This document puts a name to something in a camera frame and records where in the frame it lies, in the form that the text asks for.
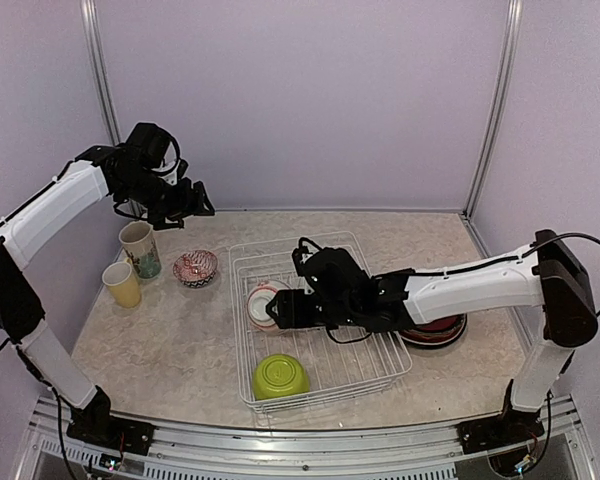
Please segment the white red patterned bowl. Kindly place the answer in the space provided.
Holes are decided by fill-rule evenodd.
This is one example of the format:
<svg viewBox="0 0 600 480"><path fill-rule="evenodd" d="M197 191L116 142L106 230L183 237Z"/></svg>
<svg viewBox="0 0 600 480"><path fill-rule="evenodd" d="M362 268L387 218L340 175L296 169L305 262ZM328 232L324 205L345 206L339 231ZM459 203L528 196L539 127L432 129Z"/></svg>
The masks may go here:
<svg viewBox="0 0 600 480"><path fill-rule="evenodd" d="M280 280L270 279L258 283L248 295L246 311L251 325L265 333L279 334L281 330L274 319L266 312L266 305L280 290L290 289L290 286Z"/></svg>

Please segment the teal floral mug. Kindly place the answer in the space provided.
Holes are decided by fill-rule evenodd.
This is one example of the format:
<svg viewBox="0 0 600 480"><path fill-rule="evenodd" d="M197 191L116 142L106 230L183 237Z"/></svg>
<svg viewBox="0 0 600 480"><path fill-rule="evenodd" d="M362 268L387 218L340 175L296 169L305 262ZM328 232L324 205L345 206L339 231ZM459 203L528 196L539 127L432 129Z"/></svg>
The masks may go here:
<svg viewBox="0 0 600 480"><path fill-rule="evenodd" d="M154 238L154 230L149 223L131 222L122 228L118 238L139 278L150 280L160 274L162 265Z"/></svg>

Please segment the blue white patterned bowl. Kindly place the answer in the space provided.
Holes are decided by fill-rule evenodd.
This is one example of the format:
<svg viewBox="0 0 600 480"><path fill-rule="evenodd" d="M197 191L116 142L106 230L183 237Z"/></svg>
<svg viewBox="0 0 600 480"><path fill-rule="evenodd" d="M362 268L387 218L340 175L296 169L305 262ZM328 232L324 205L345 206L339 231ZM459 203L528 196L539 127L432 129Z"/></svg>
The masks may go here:
<svg viewBox="0 0 600 480"><path fill-rule="evenodd" d="M194 250L180 255L173 264L174 277L188 288L202 288L216 277L217 256L208 250Z"/></svg>

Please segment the lime green bowl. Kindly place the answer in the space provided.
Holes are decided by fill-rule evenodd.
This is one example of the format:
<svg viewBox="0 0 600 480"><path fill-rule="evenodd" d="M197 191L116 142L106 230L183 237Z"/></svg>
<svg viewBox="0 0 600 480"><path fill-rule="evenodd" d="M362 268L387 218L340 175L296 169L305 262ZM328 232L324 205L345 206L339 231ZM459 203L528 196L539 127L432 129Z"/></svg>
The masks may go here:
<svg viewBox="0 0 600 480"><path fill-rule="evenodd" d="M286 354L265 357L256 367L252 390L257 400L269 400L305 394L310 390L309 376L303 365Z"/></svg>

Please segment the pale yellow cup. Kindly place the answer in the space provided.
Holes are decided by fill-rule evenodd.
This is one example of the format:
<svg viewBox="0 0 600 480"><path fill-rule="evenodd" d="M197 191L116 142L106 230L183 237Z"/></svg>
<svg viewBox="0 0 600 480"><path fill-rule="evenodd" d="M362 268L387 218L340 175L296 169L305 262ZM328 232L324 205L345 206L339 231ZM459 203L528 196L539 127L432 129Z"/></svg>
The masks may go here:
<svg viewBox="0 0 600 480"><path fill-rule="evenodd" d="M140 284L128 259L109 265L103 271L101 279L120 307L134 308L140 304L142 300Z"/></svg>

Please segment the pink polka dot plate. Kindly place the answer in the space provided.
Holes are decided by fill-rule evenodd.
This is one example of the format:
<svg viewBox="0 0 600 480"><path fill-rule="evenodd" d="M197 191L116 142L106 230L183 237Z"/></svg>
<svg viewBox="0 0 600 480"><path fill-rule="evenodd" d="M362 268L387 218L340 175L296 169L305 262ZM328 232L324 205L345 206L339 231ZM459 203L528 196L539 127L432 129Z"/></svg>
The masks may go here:
<svg viewBox="0 0 600 480"><path fill-rule="evenodd" d="M454 315L441 318L428 324L415 325L413 328L402 330L402 336L414 338L443 338L454 336L461 331L466 324L466 315Z"/></svg>

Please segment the teal red flower plate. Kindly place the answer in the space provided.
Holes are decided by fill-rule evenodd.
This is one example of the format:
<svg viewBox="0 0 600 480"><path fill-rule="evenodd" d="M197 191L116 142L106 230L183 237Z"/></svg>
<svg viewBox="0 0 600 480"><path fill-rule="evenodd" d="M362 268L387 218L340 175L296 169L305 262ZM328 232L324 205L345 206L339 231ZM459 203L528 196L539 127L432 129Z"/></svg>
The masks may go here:
<svg viewBox="0 0 600 480"><path fill-rule="evenodd" d="M435 320L431 323L420 325L419 329L423 331L441 332L451 330L461 326L465 320L464 314L453 315Z"/></svg>

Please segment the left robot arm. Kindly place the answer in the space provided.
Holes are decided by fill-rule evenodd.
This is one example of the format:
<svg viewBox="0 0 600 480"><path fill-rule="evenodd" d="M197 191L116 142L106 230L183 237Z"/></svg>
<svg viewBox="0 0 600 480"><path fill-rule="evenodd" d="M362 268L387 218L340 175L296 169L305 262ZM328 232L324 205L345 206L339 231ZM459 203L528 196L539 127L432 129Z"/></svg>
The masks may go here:
<svg viewBox="0 0 600 480"><path fill-rule="evenodd" d="M49 240L106 197L116 205L141 204L145 221L157 230L181 228L189 216L214 215L203 183L185 177L184 162L162 167L159 161L129 145L91 147L0 220L0 328L30 371L70 406L74 424L101 445L120 434L111 401L70 358L23 272Z"/></svg>

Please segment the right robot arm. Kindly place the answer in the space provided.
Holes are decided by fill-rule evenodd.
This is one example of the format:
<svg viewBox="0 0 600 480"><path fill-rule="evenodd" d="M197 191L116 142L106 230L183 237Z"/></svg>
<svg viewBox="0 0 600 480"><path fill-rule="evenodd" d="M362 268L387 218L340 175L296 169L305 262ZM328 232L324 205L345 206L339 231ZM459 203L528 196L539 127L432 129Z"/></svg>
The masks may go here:
<svg viewBox="0 0 600 480"><path fill-rule="evenodd" d="M346 250L302 237L292 259L311 290L280 290L266 312L280 329L357 326L376 334L478 311L541 307L543 330L507 388L502 413L491 423L492 436L511 444L538 418L575 350L598 332L600 307L586 268L565 243L569 237L540 230L531 244L481 262L375 276Z"/></svg>

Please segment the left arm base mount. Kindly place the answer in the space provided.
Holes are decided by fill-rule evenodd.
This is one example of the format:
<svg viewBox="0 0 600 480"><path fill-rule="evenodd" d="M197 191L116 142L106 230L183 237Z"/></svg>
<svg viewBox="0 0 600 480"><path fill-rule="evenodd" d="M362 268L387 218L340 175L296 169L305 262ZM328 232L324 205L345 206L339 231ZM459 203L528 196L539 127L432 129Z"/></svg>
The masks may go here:
<svg viewBox="0 0 600 480"><path fill-rule="evenodd" d="M87 420L72 420L67 435L87 444L147 456L156 427L151 423L110 416L103 425L90 425Z"/></svg>

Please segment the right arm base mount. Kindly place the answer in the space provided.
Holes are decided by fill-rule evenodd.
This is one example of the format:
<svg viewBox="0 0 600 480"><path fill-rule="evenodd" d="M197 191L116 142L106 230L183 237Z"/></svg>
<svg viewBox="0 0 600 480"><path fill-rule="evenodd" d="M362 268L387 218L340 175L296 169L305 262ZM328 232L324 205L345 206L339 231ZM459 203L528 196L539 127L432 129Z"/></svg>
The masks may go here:
<svg viewBox="0 0 600 480"><path fill-rule="evenodd" d="M507 420L498 416L461 422L456 430L464 454L525 442L545 433L539 420Z"/></svg>

